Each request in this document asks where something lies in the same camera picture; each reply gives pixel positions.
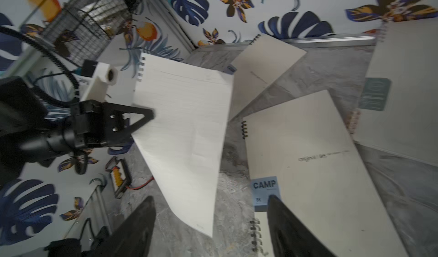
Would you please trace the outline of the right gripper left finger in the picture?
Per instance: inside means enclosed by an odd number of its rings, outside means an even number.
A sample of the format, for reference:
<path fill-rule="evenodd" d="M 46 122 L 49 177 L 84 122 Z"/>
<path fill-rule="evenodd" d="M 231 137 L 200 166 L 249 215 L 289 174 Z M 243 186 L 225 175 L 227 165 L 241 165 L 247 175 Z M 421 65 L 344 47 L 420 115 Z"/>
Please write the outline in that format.
<path fill-rule="evenodd" d="M 101 245 L 83 257 L 146 257 L 156 220 L 155 201 L 148 196 Z"/>

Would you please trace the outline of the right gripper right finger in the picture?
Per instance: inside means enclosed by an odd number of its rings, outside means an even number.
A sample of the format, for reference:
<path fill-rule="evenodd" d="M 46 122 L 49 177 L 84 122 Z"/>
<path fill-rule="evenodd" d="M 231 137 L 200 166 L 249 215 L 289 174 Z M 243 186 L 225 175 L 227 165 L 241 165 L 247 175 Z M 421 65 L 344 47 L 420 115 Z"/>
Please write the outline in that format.
<path fill-rule="evenodd" d="M 267 216 L 276 257 L 334 256 L 275 195 L 269 196 Z"/>

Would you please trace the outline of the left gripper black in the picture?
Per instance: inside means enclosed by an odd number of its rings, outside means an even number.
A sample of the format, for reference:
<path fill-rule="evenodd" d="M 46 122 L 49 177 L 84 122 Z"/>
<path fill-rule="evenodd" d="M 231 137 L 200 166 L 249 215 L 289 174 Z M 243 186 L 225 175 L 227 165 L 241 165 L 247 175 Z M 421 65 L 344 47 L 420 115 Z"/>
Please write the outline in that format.
<path fill-rule="evenodd" d="M 154 111 L 86 100 L 70 107 L 74 149 L 122 146 L 134 132 L 155 118 Z"/>

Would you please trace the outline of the B5 spiral notebook blue label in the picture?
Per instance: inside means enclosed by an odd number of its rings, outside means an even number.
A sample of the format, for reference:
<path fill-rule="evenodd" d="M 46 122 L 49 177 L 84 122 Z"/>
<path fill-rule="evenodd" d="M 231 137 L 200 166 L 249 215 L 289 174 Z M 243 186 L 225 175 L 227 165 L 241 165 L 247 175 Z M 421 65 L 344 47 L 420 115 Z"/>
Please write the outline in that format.
<path fill-rule="evenodd" d="M 268 199 L 277 196 L 335 257 L 407 251 L 329 94 L 323 90 L 242 122 L 254 218 L 253 251 L 275 257 Z"/>

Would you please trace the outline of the large cream spiral notebook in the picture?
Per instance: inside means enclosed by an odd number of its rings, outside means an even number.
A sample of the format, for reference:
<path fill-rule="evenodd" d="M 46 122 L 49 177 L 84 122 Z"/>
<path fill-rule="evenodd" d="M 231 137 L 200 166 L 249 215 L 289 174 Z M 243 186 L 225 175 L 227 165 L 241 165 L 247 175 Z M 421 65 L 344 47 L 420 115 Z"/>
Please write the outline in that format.
<path fill-rule="evenodd" d="M 229 120 L 298 62 L 306 51 L 266 34 L 258 34 L 224 72 L 234 77 Z"/>

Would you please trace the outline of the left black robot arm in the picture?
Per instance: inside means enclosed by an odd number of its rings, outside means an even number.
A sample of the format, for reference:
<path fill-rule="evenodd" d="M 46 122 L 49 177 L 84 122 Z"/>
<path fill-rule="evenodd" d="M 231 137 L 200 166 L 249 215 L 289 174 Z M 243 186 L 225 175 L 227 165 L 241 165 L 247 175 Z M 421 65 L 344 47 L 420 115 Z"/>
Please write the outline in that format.
<path fill-rule="evenodd" d="M 70 155 L 79 175 L 91 163 L 88 150 L 122 146 L 154 119 L 154 111 L 95 100 L 70 106 L 70 115 L 50 121 L 48 111 L 21 77 L 1 79 L 1 186 L 17 179 L 26 163 L 48 168 Z"/>

